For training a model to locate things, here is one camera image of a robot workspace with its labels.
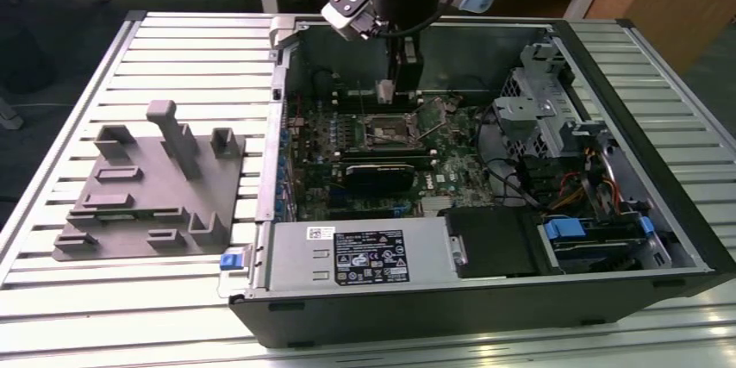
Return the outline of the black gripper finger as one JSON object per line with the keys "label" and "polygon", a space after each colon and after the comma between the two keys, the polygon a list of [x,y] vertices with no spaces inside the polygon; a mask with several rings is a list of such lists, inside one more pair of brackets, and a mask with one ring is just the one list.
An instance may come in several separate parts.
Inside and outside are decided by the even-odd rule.
{"label": "black gripper finger", "polygon": [[392,104],[407,104],[423,76],[422,36],[411,35],[388,41],[388,79],[394,87]]}

